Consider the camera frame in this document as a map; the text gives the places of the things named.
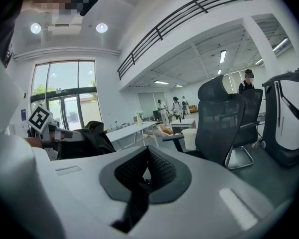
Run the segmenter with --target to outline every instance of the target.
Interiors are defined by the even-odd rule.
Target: ceiling light
[[[255,65],[258,65],[263,59],[259,59],[258,62],[255,63]]]
[[[159,83],[159,84],[168,84],[168,82],[161,82],[161,81],[155,81],[155,83]]]
[[[220,63],[224,63],[225,61],[225,56],[226,56],[226,50],[222,50],[220,52]]]
[[[33,23],[30,27],[30,30],[34,34],[41,32],[41,25],[39,23]]]
[[[96,26],[96,31],[99,33],[105,33],[108,30],[108,26],[105,23],[100,23]]]
[[[281,47],[285,42],[287,42],[288,41],[288,38],[285,38],[281,43],[279,43],[274,49],[273,49],[273,51],[276,51],[276,50],[278,50],[279,49],[279,47]]]

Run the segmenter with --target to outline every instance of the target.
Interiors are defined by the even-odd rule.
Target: white desk
[[[119,130],[107,133],[106,135],[107,135],[108,139],[112,143],[115,142],[115,141],[118,141],[118,144],[120,145],[120,147],[122,149],[124,149],[124,148],[126,148],[126,147],[134,144],[135,142],[144,139],[144,131],[143,130],[146,129],[146,128],[148,128],[148,127],[153,128],[153,126],[156,123],[157,122],[155,122],[155,121],[145,121],[145,122],[143,122],[143,125],[141,125],[141,126],[139,126],[137,124],[134,124],[134,125],[127,126],[125,128],[122,128],[122,129],[119,129]],[[139,140],[136,140],[136,133],[139,132],[139,131],[142,132],[142,138],[139,139]],[[127,146],[122,147],[121,144],[120,144],[120,142],[119,142],[119,140],[123,139],[123,138],[125,138],[125,137],[127,137],[129,135],[132,135],[132,134],[134,134],[134,142],[131,143],[131,144],[129,144],[129,145],[127,145]],[[154,135],[155,143],[158,146],[158,141],[157,141],[156,135],[154,133],[153,133],[153,135]]]
[[[181,123],[179,119],[174,120],[171,124],[173,133],[181,133],[184,128],[196,128],[196,120],[195,119],[182,119]]]

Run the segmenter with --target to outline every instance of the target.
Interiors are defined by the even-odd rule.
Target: white ceiling
[[[274,47],[287,37],[273,15],[261,15],[254,20]],[[225,62],[220,64],[220,52],[226,50]],[[222,73],[254,66],[260,54],[253,40],[242,25],[211,30],[204,37],[182,51],[172,54],[163,63],[136,78],[132,87],[173,88],[176,84],[188,85],[215,77]],[[168,85],[154,83],[155,80],[169,82]]]
[[[27,10],[20,14],[14,31],[13,52],[20,54],[27,51],[56,46],[85,46],[117,50],[129,15],[140,0],[99,0],[83,17],[81,31],[76,34],[54,35],[47,27],[52,24],[50,13]],[[30,26],[38,22],[42,31],[30,32]],[[106,33],[100,34],[95,28],[100,22],[108,25]]]

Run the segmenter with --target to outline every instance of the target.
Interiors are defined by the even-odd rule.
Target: railing
[[[163,37],[176,27],[201,13],[208,13],[209,10],[217,6],[236,1],[239,0],[193,0],[174,11],[157,24],[127,56],[117,70],[119,72],[120,79],[133,65],[135,65],[136,61],[138,61],[138,59],[146,51],[148,51],[148,49],[150,49],[158,41],[163,40]]]

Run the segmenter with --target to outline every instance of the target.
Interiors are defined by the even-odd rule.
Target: trash can
[[[187,128],[184,129],[181,133],[184,135],[185,148],[188,150],[196,150],[195,139],[196,139],[197,129]]]

